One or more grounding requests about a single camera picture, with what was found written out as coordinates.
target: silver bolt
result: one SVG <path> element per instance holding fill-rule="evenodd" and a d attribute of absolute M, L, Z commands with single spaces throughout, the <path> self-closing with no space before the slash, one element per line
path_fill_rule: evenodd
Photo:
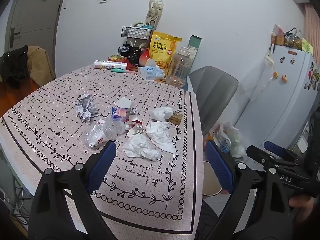
<path fill-rule="evenodd" d="M 78 164 L 75 165 L 75 169 L 77 171 L 81 170 L 82 168 L 83 168 L 83 164 L 82 163 L 78 163 Z"/>
<path fill-rule="evenodd" d="M 275 168 L 270 168 L 269 171 L 272 173 L 272 174 L 275 174 L 277 171 Z"/>
<path fill-rule="evenodd" d="M 50 174 L 52 172 L 52 169 L 51 168 L 46 168 L 45 170 L 44 170 L 44 174 Z"/>
<path fill-rule="evenodd" d="M 238 168 L 244 170 L 246 168 L 244 163 L 238 163 Z"/>

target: yellow snack bag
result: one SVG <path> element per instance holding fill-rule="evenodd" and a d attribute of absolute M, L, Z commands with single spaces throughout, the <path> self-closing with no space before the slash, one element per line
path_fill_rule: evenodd
<path fill-rule="evenodd" d="M 166 33 L 153 32 L 149 56 L 164 70 L 165 76 L 168 73 L 171 57 L 176 50 L 178 41 L 182 41 L 182 38 L 173 37 Z"/>

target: hand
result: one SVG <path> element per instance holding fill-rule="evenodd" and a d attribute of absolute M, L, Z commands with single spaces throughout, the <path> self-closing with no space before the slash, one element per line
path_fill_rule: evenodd
<path fill-rule="evenodd" d="M 299 195 L 290 198 L 289 205 L 293 208 L 300 208 L 296 216 L 296 222 L 303 222 L 310 214 L 314 205 L 314 198 L 308 195 Z"/>

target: table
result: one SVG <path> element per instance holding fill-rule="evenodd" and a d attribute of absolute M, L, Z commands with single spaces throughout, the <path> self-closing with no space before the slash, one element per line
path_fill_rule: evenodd
<path fill-rule="evenodd" d="M 47 167 L 68 170 L 102 149 L 89 149 L 81 141 L 90 124 L 81 123 L 74 107 L 87 92 L 92 93 L 102 117 L 121 97 L 134 102 L 144 125 L 150 121 L 148 111 L 155 107 L 171 106 L 183 114 L 181 124 L 169 128 L 177 153 L 158 149 L 161 158 L 155 162 L 128 158 L 121 148 L 126 135 L 118 136 L 116 158 L 92 199 L 118 239 L 194 239 L 203 184 L 196 97 L 161 82 L 87 66 L 20 101 L 3 117 L 6 124 L 0 127 L 0 144 L 23 185 L 34 195 Z M 85 231 L 73 200 L 66 199 L 77 229 Z"/>

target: blue gripper pad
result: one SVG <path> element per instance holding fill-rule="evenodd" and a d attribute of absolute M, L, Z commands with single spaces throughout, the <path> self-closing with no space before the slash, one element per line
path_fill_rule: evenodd
<path fill-rule="evenodd" d="M 266 141 L 264 143 L 264 148 L 279 157 L 285 157 L 287 155 L 287 150 L 285 148 L 282 148 L 270 141 Z"/>
<path fill-rule="evenodd" d="M 99 189 L 113 159 L 116 157 L 116 145 L 114 142 L 110 142 L 109 145 L 107 143 L 102 150 L 103 152 L 100 158 L 89 174 L 89 183 L 87 186 L 87 192 L 89 194 Z"/>
<path fill-rule="evenodd" d="M 205 146 L 206 156 L 216 174 L 221 187 L 227 190 L 230 194 L 233 193 L 235 189 L 233 181 L 233 173 L 226 162 L 221 157 L 221 154 L 232 156 L 229 153 L 223 153 L 219 150 L 218 146 L 213 141 L 208 141 Z"/>

